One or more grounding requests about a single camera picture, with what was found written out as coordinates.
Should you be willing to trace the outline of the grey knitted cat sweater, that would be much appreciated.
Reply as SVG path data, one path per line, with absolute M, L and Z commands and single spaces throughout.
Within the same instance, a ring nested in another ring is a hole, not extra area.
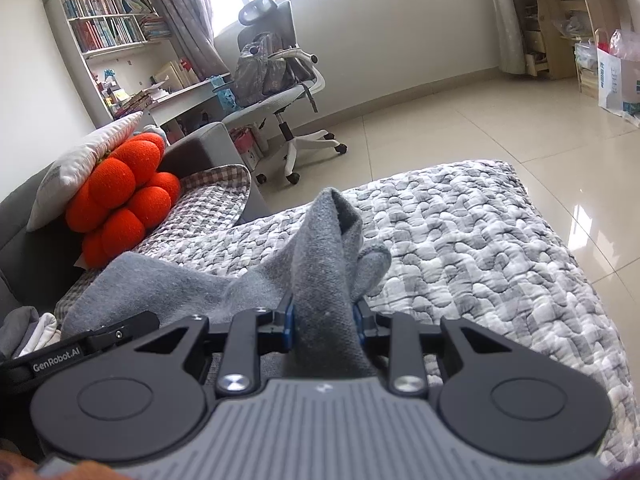
M 70 308 L 65 338 L 151 311 L 166 326 L 188 315 L 224 323 L 255 308 L 276 308 L 293 296 L 294 348 L 262 359 L 267 378 L 358 378 L 376 368 L 360 346 L 352 307 L 378 286 L 392 255 L 367 244 L 355 207 L 334 188 L 322 191 L 302 226 L 273 255 L 238 278 L 124 252 Z

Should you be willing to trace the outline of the stack of folded clothes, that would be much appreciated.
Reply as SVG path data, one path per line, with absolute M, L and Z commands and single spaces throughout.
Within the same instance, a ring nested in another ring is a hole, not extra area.
M 11 311 L 1 325 L 1 362 L 21 358 L 56 344 L 60 339 L 58 320 L 52 313 L 20 307 Z

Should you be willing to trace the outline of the grey white quilted bedspread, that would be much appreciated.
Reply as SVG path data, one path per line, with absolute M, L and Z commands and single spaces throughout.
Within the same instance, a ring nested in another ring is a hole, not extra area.
M 375 311 L 424 325 L 466 318 L 590 376 L 613 405 L 601 462 L 615 470 L 638 462 L 639 408 L 620 334 L 511 165 L 466 160 L 340 193 L 360 214 L 364 242 L 392 255 L 364 296 Z M 197 236 L 170 232 L 164 221 L 131 252 L 238 278 L 293 237 L 314 200 Z M 61 327 L 102 272 L 85 273 L 56 304 Z

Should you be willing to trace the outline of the grey checkered blanket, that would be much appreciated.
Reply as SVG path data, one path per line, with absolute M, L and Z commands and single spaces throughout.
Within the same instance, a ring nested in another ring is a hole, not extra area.
M 170 232 L 197 236 L 230 229 L 250 198 L 252 177 L 243 165 L 198 171 L 181 180 L 182 194 L 163 226 Z

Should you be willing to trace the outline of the orange pumpkin cushion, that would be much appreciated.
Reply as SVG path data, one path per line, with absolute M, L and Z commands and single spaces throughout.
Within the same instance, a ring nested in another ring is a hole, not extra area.
M 168 216 L 181 195 L 179 179 L 158 167 L 166 143 L 143 131 L 102 159 L 65 208 L 65 221 L 82 235 L 80 262 L 102 269 L 135 248 Z

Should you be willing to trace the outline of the white pillow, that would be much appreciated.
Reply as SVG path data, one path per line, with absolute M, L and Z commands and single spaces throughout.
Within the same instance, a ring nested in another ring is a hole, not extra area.
M 37 231 L 58 218 L 98 161 L 132 135 L 142 116 L 135 112 L 110 122 L 55 159 L 38 186 L 26 231 Z

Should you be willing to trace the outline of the white desk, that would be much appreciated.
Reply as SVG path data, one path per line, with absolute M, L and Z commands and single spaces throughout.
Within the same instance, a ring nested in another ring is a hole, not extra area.
M 169 96 L 164 96 L 144 110 L 141 123 L 142 125 L 153 124 L 161 127 L 192 108 L 213 99 L 219 91 L 229 89 L 230 84 L 231 81 L 225 81 L 224 84 L 215 86 L 211 79 L 206 79 L 171 93 Z

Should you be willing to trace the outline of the grey backpack on chair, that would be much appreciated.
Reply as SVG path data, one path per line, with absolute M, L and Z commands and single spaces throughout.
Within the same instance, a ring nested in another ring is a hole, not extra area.
M 260 32 L 242 47 L 233 75 L 232 91 L 240 107 L 248 107 L 313 80 L 309 66 L 297 58 L 278 58 L 286 49 L 276 32 Z

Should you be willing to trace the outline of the white office chair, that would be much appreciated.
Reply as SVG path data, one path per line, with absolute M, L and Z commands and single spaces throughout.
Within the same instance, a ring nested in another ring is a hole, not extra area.
M 289 184 L 296 185 L 300 175 L 295 171 L 300 151 L 332 148 L 344 155 L 348 146 L 335 139 L 332 132 L 321 129 L 296 136 L 283 117 L 285 110 L 300 99 L 317 107 L 314 95 L 326 86 L 318 71 L 318 58 L 298 45 L 292 6 L 288 0 L 252 0 L 242 7 L 238 21 L 240 55 L 232 76 L 231 91 L 239 109 L 222 122 L 228 130 L 252 125 L 260 126 L 268 117 L 277 119 L 284 143 L 283 174 Z

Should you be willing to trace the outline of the right beige curtain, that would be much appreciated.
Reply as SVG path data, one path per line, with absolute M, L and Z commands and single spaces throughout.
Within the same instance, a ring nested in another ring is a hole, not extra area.
M 526 73 L 525 49 L 513 0 L 491 0 L 497 23 L 499 68 L 503 73 Z

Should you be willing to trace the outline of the left grey curtain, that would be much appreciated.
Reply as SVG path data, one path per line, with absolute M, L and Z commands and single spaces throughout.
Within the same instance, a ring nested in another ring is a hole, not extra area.
M 172 44 L 201 80 L 228 72 L 214 46 L 210 0 L 152 0 L 172 32 Z

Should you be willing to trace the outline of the white bookshelf with books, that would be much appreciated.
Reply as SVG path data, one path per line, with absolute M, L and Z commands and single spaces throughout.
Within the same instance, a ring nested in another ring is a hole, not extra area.
M 93 125 L 198 83 L 152 0 L 42 0 L 58 52 Z

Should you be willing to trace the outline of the white blue cardboard box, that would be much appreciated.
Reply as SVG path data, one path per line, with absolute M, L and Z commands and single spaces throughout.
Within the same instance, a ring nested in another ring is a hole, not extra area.
M 639 35 L 596 31 L 600 107 L 639 125 Z

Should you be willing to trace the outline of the wooden desk shelf unit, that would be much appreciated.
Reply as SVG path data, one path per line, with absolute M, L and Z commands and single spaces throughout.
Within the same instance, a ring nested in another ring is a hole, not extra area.
M 616 0 L 513 0 L 524 44 L 525 73 L 575 78 L 578 90 L 598 95 L 597 45 L 620 29 Z

